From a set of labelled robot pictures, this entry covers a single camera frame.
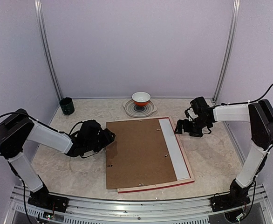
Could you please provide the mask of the brown backing board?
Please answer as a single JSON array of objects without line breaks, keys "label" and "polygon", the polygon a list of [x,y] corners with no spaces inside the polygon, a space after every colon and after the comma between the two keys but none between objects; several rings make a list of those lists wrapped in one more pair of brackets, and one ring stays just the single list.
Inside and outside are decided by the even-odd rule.
[{"label": "brown backing board", "polygon": [[177,180],[158,119],[108,122],[116,135],[106,147],[106,188],[149,186]]}]

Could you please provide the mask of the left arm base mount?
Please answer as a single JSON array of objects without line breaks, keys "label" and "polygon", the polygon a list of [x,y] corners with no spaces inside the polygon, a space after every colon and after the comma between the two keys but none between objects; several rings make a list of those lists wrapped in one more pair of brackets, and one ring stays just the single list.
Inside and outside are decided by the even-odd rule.
[{"label": "left arm base mount", "polygon": [[68,207],[67,197],[56,196],[48,192],[30,192],[28,203],[39,208],[51,210],[53,212],[65,213]]}]

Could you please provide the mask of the red wooden picture frame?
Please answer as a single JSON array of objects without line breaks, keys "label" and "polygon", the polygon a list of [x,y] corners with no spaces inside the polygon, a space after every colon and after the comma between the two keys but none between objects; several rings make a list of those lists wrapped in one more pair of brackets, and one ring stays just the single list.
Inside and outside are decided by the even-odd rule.
[{"label": "red wooden picture frame", "polygon": [[175,175],[177,180],[174,182],[167,182],[161,184],[154,185],[146,185],[132,188],[119,188],[117,192],[119,194],[125,193],[136,193],[136,192],[144,192],[150,190],[157,189],[166,189],[170,187],[177,187],[186,184],[190,184],[195,182],[195,178],[193,172],[191,170],[190,163],[186,156],[186,152],[184,150],[183,144],[180,138],[174,133],[173,120],[170,116],[168,117],[147,117],[147,118],[139,118],[138,121],[147,120],[147,119],[158,119],[162,133],[164,135],[164,139],[169,149],[169,156],[171,158],[171,162],[175,171]]}]

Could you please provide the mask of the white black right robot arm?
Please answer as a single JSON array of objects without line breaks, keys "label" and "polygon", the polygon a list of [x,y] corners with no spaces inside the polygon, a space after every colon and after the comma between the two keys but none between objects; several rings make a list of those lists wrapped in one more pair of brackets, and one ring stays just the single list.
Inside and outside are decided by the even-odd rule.
[{"label": "white black right robot arm", "polygon": [[236,207],[247,198],[248,190],[263,169],[273,147],[273,107],[269,100],[232,103],[210,106],[204,97],[197,97],[185,110],[185,119],[177,121],[175,133],[188,133],[192,137],[203,137],[203,129],[211,132],[215,123],[246,123],[250,137],[249,151],[244,165],[230,185],[225,202]]}]

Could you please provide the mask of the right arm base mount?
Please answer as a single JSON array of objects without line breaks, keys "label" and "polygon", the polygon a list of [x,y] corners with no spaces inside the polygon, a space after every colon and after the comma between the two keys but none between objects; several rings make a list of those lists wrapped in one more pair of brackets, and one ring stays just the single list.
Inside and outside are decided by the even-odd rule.
[{"label": "right arm base mount", "polygon": [[233,199],[229,194],[215,194],[213,197],[210,198],[210,202],[212,211],[218,212],[249,204],[251,200],[248,196]]}]

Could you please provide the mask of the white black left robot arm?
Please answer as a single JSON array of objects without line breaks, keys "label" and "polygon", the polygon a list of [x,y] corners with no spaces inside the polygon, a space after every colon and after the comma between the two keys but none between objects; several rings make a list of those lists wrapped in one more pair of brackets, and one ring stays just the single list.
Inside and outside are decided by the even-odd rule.
[{"label": "white black left robot arm", "polygon": [[0,118],[3,119],[0,122],[0,156],[28,187],[31,202],[44,208],[52,204],[53,198],[24,153],[24,145],[30,142],[68,157],[85,159],[86,153],[97,154],[116,138],[113,132],[103,129],[94,119],[83,121],[78,131],[66,133],[40,122],[22,108],[0,115]]}]

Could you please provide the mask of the cat photo print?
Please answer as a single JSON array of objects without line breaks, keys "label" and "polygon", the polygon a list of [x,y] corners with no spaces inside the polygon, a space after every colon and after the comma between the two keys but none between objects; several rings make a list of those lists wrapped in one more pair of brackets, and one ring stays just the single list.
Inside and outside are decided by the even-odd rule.
[{"label": "cat photo print", "polygon": [[158,119],[158,121],[174,168],[176,179],[178,181],[190,179],[191,177],[187,165],[184,161],[184,157],[169,118]]}]

